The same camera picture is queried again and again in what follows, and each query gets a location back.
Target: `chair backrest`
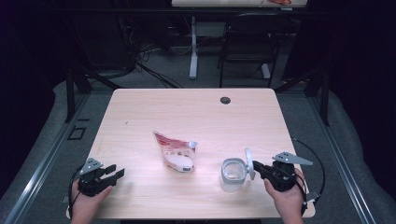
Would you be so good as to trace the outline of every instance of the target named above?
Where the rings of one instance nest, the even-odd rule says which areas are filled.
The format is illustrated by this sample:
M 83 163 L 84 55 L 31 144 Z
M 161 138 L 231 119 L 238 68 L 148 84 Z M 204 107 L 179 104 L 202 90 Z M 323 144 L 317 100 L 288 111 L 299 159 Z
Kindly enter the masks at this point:
M 224 34 L 285 34 L 290 19 L 282 14 L 242 13 L 231 17 L 225 24 Z

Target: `hand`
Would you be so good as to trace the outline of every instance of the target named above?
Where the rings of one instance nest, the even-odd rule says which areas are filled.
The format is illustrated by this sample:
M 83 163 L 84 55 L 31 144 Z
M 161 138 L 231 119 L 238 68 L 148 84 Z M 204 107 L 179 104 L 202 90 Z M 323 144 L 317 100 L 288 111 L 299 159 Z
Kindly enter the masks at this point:
M 295 173 L 302 179 L 305 179 L 303 173 L 301 173 L 299 169 L 295 169 Z M 296 176 L 296 179 L 299 184 L 303 186 L 303 180 L 300 177 Z M 274 199 L 276 211 L 280 214 L 285 224 L 304 223 L 301 216 L 303 195 L 297 185 L 294 185 L 293 188 L 284 192 L 274 189 L 268 179 L 264 179 L 264 185 L 268 194 Z
M 76 180 L 72 187 L 72 200 L 76 199 L 73 204 L 72 223 L 90 223 L 99 208 L 99 204 L 111 190 L 112 186 L 109 186 L 94 197 L 89 197 L 82 193 L 78 194 L 78 180 Z

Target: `chair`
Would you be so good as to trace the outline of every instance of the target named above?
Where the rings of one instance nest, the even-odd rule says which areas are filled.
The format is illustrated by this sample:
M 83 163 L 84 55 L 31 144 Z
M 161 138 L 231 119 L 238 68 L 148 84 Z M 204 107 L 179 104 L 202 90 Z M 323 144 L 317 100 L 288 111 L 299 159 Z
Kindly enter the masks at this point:
M 224 27 L 218 68 L 222 87 L 224 63 L 270 63 L 271 87 L 281 40 L 290 28 L 290 19 L 281 14 L 242 13 L 230 18 Z

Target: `clear plastic bag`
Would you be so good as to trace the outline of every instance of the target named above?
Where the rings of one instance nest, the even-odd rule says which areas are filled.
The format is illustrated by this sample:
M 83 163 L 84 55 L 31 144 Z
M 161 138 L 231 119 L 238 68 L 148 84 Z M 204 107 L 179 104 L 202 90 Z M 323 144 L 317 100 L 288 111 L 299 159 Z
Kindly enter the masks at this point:
M 161 148 L 165 165 L 180 173 L 189 173 L 193 170 L 196 142 L 171 139 L 155 131 L 154 135 Z

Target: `light wood tabletop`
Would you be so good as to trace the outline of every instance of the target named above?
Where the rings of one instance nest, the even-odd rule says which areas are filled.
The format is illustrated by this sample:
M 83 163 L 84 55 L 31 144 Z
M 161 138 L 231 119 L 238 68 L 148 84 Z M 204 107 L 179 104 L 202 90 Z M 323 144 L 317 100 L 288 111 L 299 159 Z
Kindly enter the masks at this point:
M 307 0 L 291 0 L 281 6 L 270 0 L 172 0 L 173 7 L 305 7 Z
M 231 101 L 223 104 L 220 99 Z M 153 131 L 196 141 L 195 167 L 180 174 L 163 164 Z M 224 160 L 272 164 L 283 151 L 295 154 L 276 95 L 270 89 L 128 89 L 109 102 L 89 158 L 125 168 L 102 203 L 98 218 L 218 219 L 279 217 L 260 175 L 240 191 L 220 186 Z M 312 217 L 310 203 L 304 216 Z

